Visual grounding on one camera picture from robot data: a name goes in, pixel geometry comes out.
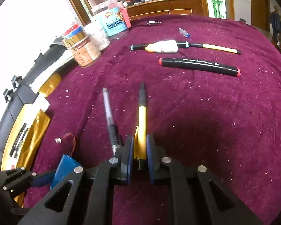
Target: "person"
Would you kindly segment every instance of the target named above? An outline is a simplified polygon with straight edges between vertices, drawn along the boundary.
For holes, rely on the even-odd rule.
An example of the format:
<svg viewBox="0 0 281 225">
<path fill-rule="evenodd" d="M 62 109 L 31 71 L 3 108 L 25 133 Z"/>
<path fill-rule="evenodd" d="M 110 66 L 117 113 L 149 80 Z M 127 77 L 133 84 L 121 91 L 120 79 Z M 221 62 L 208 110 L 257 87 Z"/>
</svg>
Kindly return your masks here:
<svg viewBox="0 0 281 225">
<path fill-rule="evenodd" d="M 274 8 L 275 11 L 270 15 L 270 24 L 273 28 L 273 38 L 275 39 L 275 42 L 277 42 L 278 34 L 281 33 L 281 19 L 279 15 L 279 8 L 277 6 L 274 6 Z"/>
</svg>

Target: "wooden cabinet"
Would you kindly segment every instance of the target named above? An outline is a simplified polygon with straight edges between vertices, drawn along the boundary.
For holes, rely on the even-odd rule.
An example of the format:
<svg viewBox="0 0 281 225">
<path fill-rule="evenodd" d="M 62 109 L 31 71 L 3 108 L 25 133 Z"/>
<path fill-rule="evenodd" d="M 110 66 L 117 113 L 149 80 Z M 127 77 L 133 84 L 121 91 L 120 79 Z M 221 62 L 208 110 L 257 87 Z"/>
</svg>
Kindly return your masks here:
<svg viewBox="0 0 281 225">
<path fill-rule="evenodd" d="M 127 7 L 131 21 L 165 14 L 190 14 L 203 16 L 202 0 L 156 0 Z"/>
</svg>

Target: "black marker with red ends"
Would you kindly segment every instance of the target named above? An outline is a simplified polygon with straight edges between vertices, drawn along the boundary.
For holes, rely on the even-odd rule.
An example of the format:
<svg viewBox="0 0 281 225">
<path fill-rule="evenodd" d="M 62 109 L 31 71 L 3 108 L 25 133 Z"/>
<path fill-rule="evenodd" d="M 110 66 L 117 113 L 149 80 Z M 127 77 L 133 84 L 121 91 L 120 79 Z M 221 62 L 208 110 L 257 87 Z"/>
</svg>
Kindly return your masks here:
<svg viewBox="0 0 281 225">
<path fill-rule="evenodd" d="M 238 77 L 240 75 L 239 68 L 224 65 L 224 64 L 218 64 L 215 62 L 201 61 L 195 59 L 161 58 L 159 59 L 159 64 L 164 67 L 200 70 L 200 71 L 230 75 L 234 77 Z"/>
</svg>

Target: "velvet cloth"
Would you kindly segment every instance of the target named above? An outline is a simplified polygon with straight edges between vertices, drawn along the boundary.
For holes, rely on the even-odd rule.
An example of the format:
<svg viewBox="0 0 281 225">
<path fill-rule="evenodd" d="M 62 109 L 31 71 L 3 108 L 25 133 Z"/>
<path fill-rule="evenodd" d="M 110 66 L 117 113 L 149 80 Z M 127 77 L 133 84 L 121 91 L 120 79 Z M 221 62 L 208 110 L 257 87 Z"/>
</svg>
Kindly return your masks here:
<svg viewBox="0 0 281 225">
<path fill-rule="evenodd" d="M 75 133 L 73 157 L 83 167 L 112 156 L 102 88 L 107 87 L 114 120 L 125 139 L 137 124 L 138 91 L 148 93 L 147 133 L 184 165 L 205 165 L 269 224 L 281 210 L 281 55 L 259 31 L 236 21 L 200 16 L 151 17 L 132 22 L 129 35 L 111 42 L 88 68 L 75 67 L 47 98 L 52 118 L 32 171 L 58 166 Z M 211 49 L 179 49 L 176 54 L 131 51 L 132 44 L 165 39 L 238 49 L 241 55 Z M 240 68 L 240 77 L 161 67 L 160 57 L 215 61 Z M 128 187 L 116 187 L 113 224 L 168 224 L 167 189 L 151 186 L 134 173 Z M 30 188 L 25 207 L 34 206 L 49 187 Z"/>
</svg>

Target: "silver rivet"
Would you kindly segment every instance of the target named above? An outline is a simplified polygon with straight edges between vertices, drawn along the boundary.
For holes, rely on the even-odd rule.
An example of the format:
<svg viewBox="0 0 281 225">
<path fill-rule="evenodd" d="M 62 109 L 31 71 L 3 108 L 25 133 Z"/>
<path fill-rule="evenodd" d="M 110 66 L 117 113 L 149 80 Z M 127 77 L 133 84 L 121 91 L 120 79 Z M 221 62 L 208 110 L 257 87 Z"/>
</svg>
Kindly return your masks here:
<svg viewBox="0 0 281 225">
<path fill-rule="evenodd" d="M 81 166 L 77 166 L 74 168 L 75 173 L 81 173 L 82 171 L 83 171 L 83 167 L 81 167 Z"/>
<path fill-rule="evenodd" d="M 112 158 L 109 159 L 109 162 L 110 162 L 111 164 L 115 164 L 115 163 L 117 163 L 118 161 L 119 161 L 119 159 L 117 159 L 116 157 L 112 157 Z"/>
<path fill-rule="evenodd" d="M 162 161 L 163 161 L 164 163 L 170 163 L 170 162 L 172 161 L 172 159 L 171 159 L 170 157 L 164 157 L 164 158 L 162 159 Z"/>
<path fill-rule="evenodd" d="M 198 166 L 198 171 L 204 173 L 207 171 L 207 167 L 200 165 L 200 166 Z"/>
<path fill-rule="evenodd" d="M 55 139 L 55 142 L 56 142 L 57 144 L 60 144 L 60 143 L 61 143 L 61 138 L 56 138 L 56 139 Z"/>
</svg>

